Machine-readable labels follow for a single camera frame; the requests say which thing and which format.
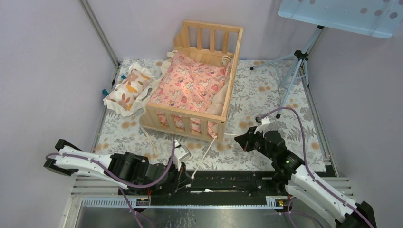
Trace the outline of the pink patterned bed cushion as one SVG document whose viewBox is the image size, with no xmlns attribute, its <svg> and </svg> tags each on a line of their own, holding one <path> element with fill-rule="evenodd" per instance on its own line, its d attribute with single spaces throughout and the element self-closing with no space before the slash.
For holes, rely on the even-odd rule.
<svg viewBox="0 0 403 228">
<path fill-rule="evenodd" d="M 171 57 L 167 71 L 140 117 L 143 129 L 206 141 L 223 142 L 230 81 L 236 66 L 229 56 L 222 65 L 197 62 L 184 53 Z"/>
</svg>

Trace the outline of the wooden pet bed frame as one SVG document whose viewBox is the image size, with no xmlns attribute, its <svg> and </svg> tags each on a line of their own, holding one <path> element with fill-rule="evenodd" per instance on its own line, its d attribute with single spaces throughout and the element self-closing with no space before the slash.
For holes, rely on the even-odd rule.
<svg viewBox="0 0 403 228">
<path fill-rule="evenodd" d="M 222 141 L 243 27 L 185 20 L 173 56 L 140 116 L 145 129 Z"/>
</svg>

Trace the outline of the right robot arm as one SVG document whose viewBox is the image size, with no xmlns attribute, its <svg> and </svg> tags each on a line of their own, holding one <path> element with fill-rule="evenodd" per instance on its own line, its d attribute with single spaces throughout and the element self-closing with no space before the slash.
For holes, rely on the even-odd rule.
<svg viewBox="0 0 403 228">
<path fill-rule="evenodd" d="M 333 228 L 375 228 L 371 205 L 361 203 L 338 191 L 316 173 L 309 171 L 305 162 L 285 144 L 278 131 L 263 132 L 270 121 L 256 117 L 257 126 L 251 127 L 234 140 L 250 152 L 256 150 L 269 158 L 276 174 L 273 191 L 280 196 L 287 193 L 304 202 Z"/>
</svg>

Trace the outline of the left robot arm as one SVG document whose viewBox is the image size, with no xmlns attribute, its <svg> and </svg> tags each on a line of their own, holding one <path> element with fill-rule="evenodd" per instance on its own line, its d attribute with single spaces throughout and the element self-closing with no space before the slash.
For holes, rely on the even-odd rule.
<svg viewBox="0 0 403 228">
<path fill-rule="evenodd" d="M 175 191 L 190 186 L 193 181 L 183 162 L 190 152 L 177 140 L 171 143 L 167 165 L 150 164 L 147 157 L 129 152 L 95 155 L 62 139 L 55 148 L 57 152 L 48 154 L 43 165 L 49 171 L 65 176 L 98 178 L 131 190 L 135 195 L 142 195 L 147 189 Z"/>
</svg>

